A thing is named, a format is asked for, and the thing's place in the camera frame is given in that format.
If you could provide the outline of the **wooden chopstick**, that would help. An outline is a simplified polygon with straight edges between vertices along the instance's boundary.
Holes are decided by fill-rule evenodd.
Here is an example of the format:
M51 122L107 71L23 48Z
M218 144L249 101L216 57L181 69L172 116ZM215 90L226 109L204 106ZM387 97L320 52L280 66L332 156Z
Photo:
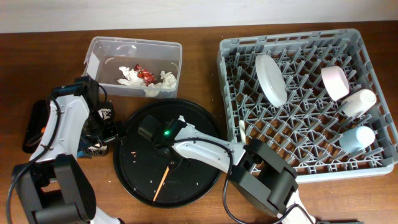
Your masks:
M155 195L154 195L154 198L152 199L152 202L155 202L156 201L156 199L157 199L157 197L158 197L158 195L159 195L159 192L161 191L161 188L162 188L162 186L163 186L163 184L164 184L164 182L165 182L165 180L166 180L166 178L167 178L167 175L168 175L168 173L169 173L169 166L167 166L166 167L166 169L165 169L165 172L164 172L164 174L163 174L163 176L162 176L162 178L161 178L161 180L160 180L160 183L159 183L159 185L158 185L158 188L157 188L157 190L155 191Z

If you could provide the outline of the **white napkin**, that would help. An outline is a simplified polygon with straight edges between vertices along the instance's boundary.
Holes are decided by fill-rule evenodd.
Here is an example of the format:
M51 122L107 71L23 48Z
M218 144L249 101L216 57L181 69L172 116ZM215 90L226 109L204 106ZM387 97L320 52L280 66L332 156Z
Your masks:
M119 70L123 73L124 78L120 78L117 82L125 86L145 86L143 78L138 77L138 72L130 69L129 67L119 67Z

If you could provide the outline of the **red snack wrapper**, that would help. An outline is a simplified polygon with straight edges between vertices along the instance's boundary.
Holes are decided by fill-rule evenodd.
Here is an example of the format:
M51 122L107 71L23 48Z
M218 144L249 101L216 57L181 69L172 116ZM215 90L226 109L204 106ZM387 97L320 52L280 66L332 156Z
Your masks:
M134 71L137 72L137 77L144 81L146 86L155 82L155 76L146 69L143 69L138 63L134 67Z

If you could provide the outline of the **white plastic fork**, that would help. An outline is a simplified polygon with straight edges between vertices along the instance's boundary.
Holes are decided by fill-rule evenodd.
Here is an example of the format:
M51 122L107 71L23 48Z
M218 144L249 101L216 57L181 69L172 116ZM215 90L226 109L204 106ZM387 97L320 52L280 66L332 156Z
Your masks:
M245 127L245 122L243 120L239 120L239 132L242 143L246 144L246 127Z

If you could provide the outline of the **grey bowl with food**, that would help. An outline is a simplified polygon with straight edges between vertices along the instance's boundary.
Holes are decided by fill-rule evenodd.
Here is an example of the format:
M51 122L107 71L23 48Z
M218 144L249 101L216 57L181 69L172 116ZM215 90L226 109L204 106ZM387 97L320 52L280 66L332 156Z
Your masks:
M278 64L272 57L259 54L256 56L255 69L268 101L277 108L284 105L287 102L287 90Z

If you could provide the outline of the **pink plastic bowl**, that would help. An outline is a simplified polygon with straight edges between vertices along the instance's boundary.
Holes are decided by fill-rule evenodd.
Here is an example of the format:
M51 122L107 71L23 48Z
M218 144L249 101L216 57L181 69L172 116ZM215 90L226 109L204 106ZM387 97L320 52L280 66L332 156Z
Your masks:
M349 83L341 67L332 66L321 69L324 86L333 101L349 94Z

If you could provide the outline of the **light blue plastic cup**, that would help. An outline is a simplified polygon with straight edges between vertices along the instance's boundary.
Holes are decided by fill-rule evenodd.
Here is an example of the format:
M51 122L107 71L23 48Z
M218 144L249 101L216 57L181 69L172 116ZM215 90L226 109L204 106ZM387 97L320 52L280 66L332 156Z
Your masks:
M371 128L360 126L345 131L343 137L339 140L339 144L345 152L354 153L370 146L375 138L376 136Z

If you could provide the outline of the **white plastic cup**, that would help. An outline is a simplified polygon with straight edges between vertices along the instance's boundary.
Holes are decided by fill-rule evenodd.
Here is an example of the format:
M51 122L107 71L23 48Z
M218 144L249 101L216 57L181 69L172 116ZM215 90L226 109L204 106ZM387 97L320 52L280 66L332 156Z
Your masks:
M376 94L368 89L359 90L343 100L343 112L349 117L359 118L376 104Z

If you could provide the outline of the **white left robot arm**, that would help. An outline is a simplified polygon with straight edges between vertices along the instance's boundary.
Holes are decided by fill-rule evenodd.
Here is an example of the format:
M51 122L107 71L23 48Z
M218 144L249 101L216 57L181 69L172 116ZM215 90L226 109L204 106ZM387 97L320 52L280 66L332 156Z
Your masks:
M122 223L98 208L95 192L76 159L82 134L98 137L104 129L100 86L75 83L49 96L44 134L29 162L12 172L7 193L17 192L29 223Z

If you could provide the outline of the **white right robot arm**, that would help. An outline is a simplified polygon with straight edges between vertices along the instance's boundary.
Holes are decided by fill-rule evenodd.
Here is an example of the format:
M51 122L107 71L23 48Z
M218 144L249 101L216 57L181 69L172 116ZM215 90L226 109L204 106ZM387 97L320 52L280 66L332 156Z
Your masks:
M171 166L194 159L224 172L224 194L233 184L257 209L277 216L278 223L316 222L300 200L297 171L260 140L228 142L198 131L183 117L155 120L150 140Z

